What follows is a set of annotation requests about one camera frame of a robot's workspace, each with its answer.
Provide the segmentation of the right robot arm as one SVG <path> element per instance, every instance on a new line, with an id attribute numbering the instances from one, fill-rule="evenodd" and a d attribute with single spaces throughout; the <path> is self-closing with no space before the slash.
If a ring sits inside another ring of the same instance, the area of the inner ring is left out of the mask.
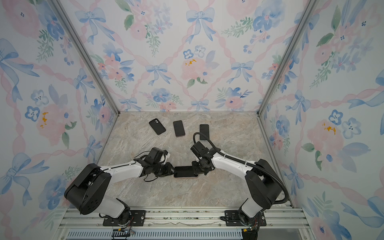
<path id="1" fill-rule="evenodd" d="M 254 225 L 263 211 L 270 209 L 272 205 L 284 204 L 289 200 L 287 188 L 265 160 L 250 162 L 214 149 L 194 155 L 197 158 L 193 161 L 195 174 L 206 175 L 215 169 L 221 169 L 242 178 L 247 183 L 251 197 L 240 206 L 235 222 L 240 222 L 244 226 Z"/>

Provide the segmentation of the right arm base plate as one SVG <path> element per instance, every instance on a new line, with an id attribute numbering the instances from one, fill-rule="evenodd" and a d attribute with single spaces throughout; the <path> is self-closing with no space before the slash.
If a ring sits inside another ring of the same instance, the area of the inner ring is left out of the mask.
<path id="1" fill-rule="evenodd" d="M 251 221 L 251 225 L 245 225 L 241 222 L 241 218 L 239 217 L 238 210 L 225 210 L 224 216 L 221 216 L 220 219 L 226 223 L 227 227 L 257 227 L 258 223 L 260 223 L 261 227 L 265 227 L 267 225 L 266 217 L 264 213 L 258 213 L 253 221 Z"/>

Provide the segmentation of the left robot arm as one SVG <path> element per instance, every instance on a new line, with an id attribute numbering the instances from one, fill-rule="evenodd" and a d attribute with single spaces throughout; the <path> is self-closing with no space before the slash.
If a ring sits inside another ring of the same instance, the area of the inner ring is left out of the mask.
<path id="1" fill-rule="evenodd" d="M 133 219 L 131 209 L 124 201 L 106 195 L 109 185 L 150 174 L 167 177 L 174 172 L 171 163 L 150 165 L 142 160 L 109 167 L 89 164 L 65 190 L 64 197 L 81 215 L 95 212 L 115 225 L 126 226 Z"/>

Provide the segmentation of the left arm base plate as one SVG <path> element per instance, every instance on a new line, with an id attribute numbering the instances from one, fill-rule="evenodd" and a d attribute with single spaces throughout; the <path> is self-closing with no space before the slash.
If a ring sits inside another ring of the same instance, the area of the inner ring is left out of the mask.
<path id="1" fill-rule="evenodd" d="M 142 227 L 146 218 L 145 210 L 130 210 L 123 212 L 118 218 L 103 217 L 104 227 Z"/>

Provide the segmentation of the blue phone black screen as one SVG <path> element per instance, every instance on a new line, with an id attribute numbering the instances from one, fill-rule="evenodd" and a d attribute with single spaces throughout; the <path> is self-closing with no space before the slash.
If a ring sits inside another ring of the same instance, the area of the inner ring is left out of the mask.
<path id="1" fill-rule="evenodd" d="M 199 132 L 202 134 L 200 135 L 201 141 L 207 141 L 210 139 L 210 128 L 208 124 L 201 124 Z"/>

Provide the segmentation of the pink phone case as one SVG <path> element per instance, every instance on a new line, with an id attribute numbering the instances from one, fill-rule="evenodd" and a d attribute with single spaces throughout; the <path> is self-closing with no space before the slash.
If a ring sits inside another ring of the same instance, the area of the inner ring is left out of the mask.
<path id="1" fill-rule="evenodd" d="M 196 176 L 196 177 L 174 177 L 174 178 L 176 178 L 176 179 L 197 179 L 198 178 L 198 176 Z"/>

